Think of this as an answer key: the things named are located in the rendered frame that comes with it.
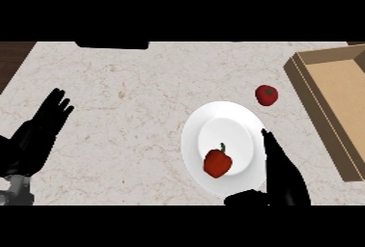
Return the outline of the red tomato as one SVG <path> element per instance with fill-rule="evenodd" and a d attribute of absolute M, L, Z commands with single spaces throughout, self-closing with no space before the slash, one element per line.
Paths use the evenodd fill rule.
<path fill-rule="evenodd" d="M 278 99 L 276 89 L 267 85 L 260 85 L 255 89 L 255 98 L 261 106 L 272 105 Z"/>

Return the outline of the red bell pepper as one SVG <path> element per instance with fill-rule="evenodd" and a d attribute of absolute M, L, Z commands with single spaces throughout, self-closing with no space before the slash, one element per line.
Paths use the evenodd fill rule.
<path fill-rule="evenodd" d="M 204 158 L 204 172 L 213 177 L 220 178 L 229 171 L 232 166 L 232 159 L 224 154 L 224 143 L 220 143 L 220 147 L 207 152 Z"/>

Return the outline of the black appliance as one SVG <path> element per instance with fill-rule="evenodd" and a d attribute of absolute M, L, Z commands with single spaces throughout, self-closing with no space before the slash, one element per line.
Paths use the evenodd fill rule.
<path fill-rule="evenodd" d="M 78 41 L 80 47 L 87 48 L 111 48 L 111 49 L 140 49 L 146 50 L 148 41 Z"/>

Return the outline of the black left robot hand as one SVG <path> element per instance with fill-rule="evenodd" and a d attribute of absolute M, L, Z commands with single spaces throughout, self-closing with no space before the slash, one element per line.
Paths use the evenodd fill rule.
<path fill-rule="evenodd" d="M 31 177 L 41 170 L 74 109 L 63 95 L 63 90 L 53 89 L 34 117 L 22 123 L 12 138 L 0 135 L 0 177 Z"/>

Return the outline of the cardboard box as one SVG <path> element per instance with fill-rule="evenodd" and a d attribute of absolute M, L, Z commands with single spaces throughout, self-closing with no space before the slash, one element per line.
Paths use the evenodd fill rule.
<path fill-rule="evenodd" d="M 283 70 L 341 179 L 365 181 L 365 43 L 297 52 Z"/>

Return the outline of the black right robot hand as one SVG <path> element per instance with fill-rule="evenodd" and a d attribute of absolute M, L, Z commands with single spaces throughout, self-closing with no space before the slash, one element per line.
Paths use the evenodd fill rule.
<path fill-rule="evenodd" d="M 310 206 L 304 178 L 273 134 L 261 129 L 266 192 L 249 189 L 223 199 L 226 206 Z"/>

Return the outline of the white round plate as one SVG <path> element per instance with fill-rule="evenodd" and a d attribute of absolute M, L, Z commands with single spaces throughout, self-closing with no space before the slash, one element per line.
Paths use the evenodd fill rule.
<path fill-rule="evenodd" d="M 255 114 L 230 101 L 205 103 L 187 117 L 182 129 L 182 160 L 193 180 L 217 197 L 257 189 L 264 182 L 263 129 Z M 213 178 L 204 172 L 204 158 L 221 146 L 232 165 Z"/>

